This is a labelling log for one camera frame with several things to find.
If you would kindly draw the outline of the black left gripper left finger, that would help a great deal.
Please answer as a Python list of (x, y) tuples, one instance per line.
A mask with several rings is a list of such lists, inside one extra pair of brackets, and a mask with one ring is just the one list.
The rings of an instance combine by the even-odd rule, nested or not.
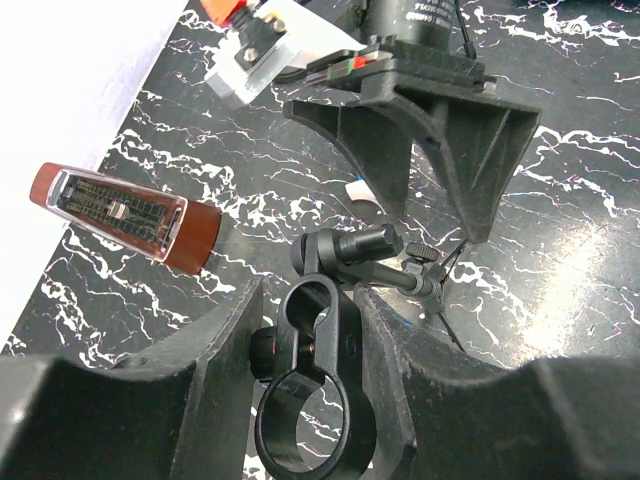
[(262, 320), (252, 280), (228, 303), (108, 369), (1, 359), (5, 479), (238, 479)]

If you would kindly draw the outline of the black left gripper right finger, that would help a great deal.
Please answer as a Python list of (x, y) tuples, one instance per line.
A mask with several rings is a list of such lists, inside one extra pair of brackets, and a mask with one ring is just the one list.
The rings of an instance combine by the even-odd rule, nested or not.
[(370, 288), (354, 300), (378, 478), (638, 477), (637, 358), (539, 358), (502, 369), (405, 320)]

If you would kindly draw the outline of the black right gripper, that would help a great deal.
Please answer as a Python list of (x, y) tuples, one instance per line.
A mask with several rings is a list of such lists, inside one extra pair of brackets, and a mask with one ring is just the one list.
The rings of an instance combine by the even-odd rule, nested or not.
[[(304, 68), (304, 83), (357, 91), (355, 71), (397, 71), (452, 84), (419, 92), (395, 88), (414, 139), (430, 159), (471, 242), (484, 243), (515, 168), (540, 124), (541, 110), (496, 96), (497, 78), (477, 60), (458, 1), (351, 1), (333, 25), (356, 34), (345, 47)], [(402, 216), (409, 190), (411, 137), (361, 106), (292, 100), (283, 108), (333, 144), (389, 216)]]

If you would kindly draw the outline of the blue white toy block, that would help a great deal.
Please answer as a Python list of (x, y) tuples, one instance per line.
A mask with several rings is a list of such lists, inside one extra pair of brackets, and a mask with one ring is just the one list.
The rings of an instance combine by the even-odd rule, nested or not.
[(349, 199), (353, 202), (364, 201), (378, 205), (377, 198), (366, 181), (359, 177), (357, 180), (347, 183), (345, 191)]

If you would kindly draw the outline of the black tripod stand blue mic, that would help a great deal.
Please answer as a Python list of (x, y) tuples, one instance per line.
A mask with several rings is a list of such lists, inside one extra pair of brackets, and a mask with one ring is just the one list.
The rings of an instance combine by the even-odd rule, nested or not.
[[(357, 479), (376, 445), (374, 409), (363, 390), (361, 311), (346, 292), (358, 283), (390, 287), (421, 299), (446, 318), (443, 286), (465, 245), (445, 259), (432, 247), (405, 244), (391, 224), (357, 232), (323, 228), (300, 235), (291, 248), (298, 274), (276, 325), (256, 330), (249, 349), (254, 378), (265, 384), (257, 409), (257, 453), (276, 479)], [(306, 401), (331, 381), (342, 405), (341, 436), (332, 453), (310, 468), (297, 446)]]

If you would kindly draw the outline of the brown metronome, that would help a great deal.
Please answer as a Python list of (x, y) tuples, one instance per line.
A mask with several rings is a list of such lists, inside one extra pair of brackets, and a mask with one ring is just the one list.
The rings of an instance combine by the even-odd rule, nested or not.
[(222, 221), (213, 205), (51, 162), (40, 167), (29, 198), (70, 223), (191, 275), (204, 267)]

